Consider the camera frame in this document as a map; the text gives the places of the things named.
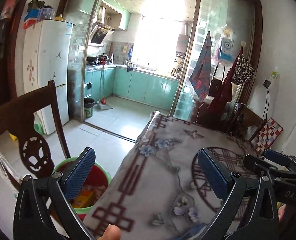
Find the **green bucket rim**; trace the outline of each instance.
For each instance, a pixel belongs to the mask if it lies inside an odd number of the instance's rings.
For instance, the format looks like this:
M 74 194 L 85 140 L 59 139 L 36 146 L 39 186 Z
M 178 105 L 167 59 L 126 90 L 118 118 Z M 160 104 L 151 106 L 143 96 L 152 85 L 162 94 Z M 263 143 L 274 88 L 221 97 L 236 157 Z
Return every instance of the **green bucket rim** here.
M 69 162 L 73 162 L 73 161 L 77 160 L 77 158 L 78 158 L 78 157 L 71 157 L 71 158 L 68 158 L 68 159 L 63 160 L 61 163 L 59 163 L 59 164 L 55 167 L 53 173 L 56 172 L 56 171 L 58 171 L 59 167 L 61 167 L 62 165 L 66 164 L 66 163 L 69 163 Z M 107 181 L 108 181 L 108 185 L 109 185 L 110 182 L 111 182 L 111 175 L 110 175 L 110 173 L 107 172 L 107 171 L 105 171 L 104 168 L 103 168 L 102 166 L 100 166 L 98 163 L 95 163 L 95 165 L 96 165 L 98 168 L 100 168 L 101 171 L 105 174 L 105 176 L 106 176 L 106 178 L 107 178 Z M 75 212 L 77 213 L 77 215 L 84 215 L 84 214 L 87 214 L 87 213 L 91 210 L 91 208 L 92 208 L 93 206 L 94 206 L 94 205 L 92 205 L 92 206 L 90 206 L 90 207 L 86 207 L 86 208 L 73 208 L 73 209 L 75 210 Z

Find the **tablecloth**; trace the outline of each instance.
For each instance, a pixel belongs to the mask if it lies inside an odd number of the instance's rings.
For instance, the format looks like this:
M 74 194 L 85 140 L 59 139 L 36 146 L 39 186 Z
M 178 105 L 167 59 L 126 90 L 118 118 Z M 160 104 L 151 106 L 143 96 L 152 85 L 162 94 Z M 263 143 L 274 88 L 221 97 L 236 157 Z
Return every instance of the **tablecloth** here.
M 95 237 L 110 223 L 117 225 L 121 239 L 127 240 L 199 235 L 223 203 L 198 165 L 197 153 L 204 147 L 231 171 L 255 177 L 242 164 L 246 154 L 256 156 L 247 141 L 158 113 L 85 217 L 85 225 Z M 229 230 L 237 227 L 246 204 L 244 198 Z

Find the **screw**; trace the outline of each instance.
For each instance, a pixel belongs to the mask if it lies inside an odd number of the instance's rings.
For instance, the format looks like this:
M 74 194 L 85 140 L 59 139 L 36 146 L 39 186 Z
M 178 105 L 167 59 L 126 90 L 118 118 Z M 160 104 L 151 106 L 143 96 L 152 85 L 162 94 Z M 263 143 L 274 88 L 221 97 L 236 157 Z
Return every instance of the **screw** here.
M 238 173 L 237 171 L 235 171 L 235 172 L 233 173 L 233 176 L 236 177 L 236 178 L 239 178 L 239 177 L 240 177 L 240 173 Z
M 269 181 L 269 178 L 267 177 L 267 176 L 262 176 L 262 179 L 264 180 L 264 181 Z
M 52 175 L 52 177 L 53 178 L 55 178 L 55 179 L 57 179 L 57 178 L 59 178 L 60 176 L 61 176 L 61 172 L 60 171 L 56 171 L 53 175 Z
M 31 179 L 31 176 L 30 175 L 26 175 L 25 177 L 24 177 L 24 181 L 29 181 Z

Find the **yellow bottle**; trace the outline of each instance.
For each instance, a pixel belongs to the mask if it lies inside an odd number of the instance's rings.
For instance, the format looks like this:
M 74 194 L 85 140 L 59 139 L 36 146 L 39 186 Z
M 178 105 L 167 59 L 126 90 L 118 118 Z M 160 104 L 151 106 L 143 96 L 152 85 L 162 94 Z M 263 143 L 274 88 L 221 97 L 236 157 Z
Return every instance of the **yellow bottle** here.
M 63 20 L 64 20 L 64 19 L 63 19 L 63 15 L 60 14 L 59 16 L 56 16 L 56 17 L 55 17 L 55 20 L 56 20 L 56 21 L 63 21 Z

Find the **power outlet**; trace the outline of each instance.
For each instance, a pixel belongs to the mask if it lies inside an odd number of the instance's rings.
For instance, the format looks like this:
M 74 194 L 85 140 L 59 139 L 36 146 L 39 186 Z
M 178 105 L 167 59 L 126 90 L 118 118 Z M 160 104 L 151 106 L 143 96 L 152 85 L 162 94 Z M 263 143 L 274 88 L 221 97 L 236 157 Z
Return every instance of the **power outlet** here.
M 271 82 L 269 80 L 265 80 L 265 82 L 263 83 L 263 85 L 266 87 L 266 88 L 269 88 L 269 86 L 271 85 Z

